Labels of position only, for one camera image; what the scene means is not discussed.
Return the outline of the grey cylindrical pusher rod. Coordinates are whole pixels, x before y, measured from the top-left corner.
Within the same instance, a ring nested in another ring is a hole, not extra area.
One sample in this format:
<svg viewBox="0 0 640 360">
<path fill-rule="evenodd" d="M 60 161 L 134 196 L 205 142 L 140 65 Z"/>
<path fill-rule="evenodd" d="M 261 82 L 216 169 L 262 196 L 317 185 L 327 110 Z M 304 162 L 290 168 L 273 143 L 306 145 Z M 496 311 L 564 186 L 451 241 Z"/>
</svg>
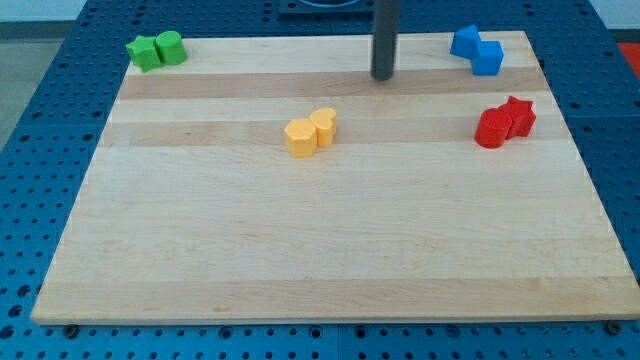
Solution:
<svg viewBox="0 0 640 360">
<path fill-rule="evenodd" d="M 370 75 L 387 81 L 394 74 L 401 0 L 376 0 L 374 4 Z"/>
</svg>

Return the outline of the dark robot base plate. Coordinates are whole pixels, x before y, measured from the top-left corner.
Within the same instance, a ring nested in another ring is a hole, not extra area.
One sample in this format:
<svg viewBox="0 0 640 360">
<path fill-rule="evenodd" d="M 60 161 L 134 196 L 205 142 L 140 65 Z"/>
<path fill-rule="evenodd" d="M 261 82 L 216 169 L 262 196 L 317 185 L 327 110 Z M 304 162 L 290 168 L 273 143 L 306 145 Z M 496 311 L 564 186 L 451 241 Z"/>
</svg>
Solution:
<svg viewBox="0 0 640 360">
<path fill-rule="evenodd" d="M 280 17 L 371 14 L 374 0 L 277 0 Z"/>
</svg>

